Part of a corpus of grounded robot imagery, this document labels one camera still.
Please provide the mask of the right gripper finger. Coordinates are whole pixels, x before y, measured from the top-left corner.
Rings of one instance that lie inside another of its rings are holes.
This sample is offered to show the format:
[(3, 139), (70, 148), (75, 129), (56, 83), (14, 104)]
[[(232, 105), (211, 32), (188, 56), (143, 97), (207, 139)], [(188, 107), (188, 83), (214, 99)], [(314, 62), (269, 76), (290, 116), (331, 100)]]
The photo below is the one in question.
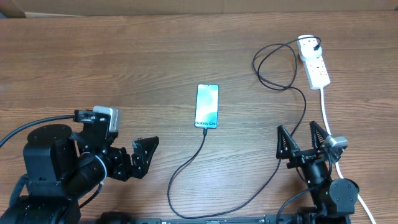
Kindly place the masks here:
[(314, 149), (318, 150), (321, 148), (324, 140), (329, 136), (329, 134), (316, 121), (310, 122), (310, 131), (312, 146)]
[(283, 125), (277, 127), (277, 159), (289, 159), (296, 157), (300, 152), (297, 143), (292, 136), (287, 132)]

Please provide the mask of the Samsung Galaxy smartphone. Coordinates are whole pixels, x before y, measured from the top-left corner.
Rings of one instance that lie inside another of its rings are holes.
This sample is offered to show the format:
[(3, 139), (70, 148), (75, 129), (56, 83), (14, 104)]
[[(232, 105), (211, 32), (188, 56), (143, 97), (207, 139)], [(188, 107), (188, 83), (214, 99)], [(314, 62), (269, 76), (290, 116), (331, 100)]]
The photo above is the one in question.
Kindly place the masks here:
[(218, 126), (219, 86), (199, 84), (195, 107), (195, 127), (216, 129)]

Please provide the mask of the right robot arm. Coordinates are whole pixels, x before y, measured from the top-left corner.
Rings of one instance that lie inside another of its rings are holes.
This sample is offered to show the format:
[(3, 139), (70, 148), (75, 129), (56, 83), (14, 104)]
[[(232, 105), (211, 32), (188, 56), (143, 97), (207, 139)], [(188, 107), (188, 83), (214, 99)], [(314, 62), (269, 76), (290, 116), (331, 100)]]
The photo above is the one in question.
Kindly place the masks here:
[[(359, 186), (350, 179), (333, 179), (333, 164), (348, 147), (342, 135), (328, 134), (315, 121), (310, 122), (312, 148), (302, 151), (283, 125), (277, 127), (276, 158), (287, 159), (287, 168), (302, 170), (307, 189), (289, 198), (279, 208), (276, 223), (350, 223), (358, 200)], [(313, 207), (301, 207), (290, 220), (282, 218), (284, 208), (309, 193)]]

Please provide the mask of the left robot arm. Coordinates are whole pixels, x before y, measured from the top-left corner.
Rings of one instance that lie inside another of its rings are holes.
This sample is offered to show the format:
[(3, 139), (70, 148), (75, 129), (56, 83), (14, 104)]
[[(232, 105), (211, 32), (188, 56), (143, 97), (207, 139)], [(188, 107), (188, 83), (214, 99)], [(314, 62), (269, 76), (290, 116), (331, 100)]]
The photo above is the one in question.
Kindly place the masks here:
[(133, 141), (133, 155), (112, 147), (117, 133), (107, 126), (85, 124), (79, 133), (50, 124), (29, 133), (23, 149), (25, 168), (12, 192), (1, 223), (78, 223), (78, 202), (106, 178), (143, 178), (159, 138)]

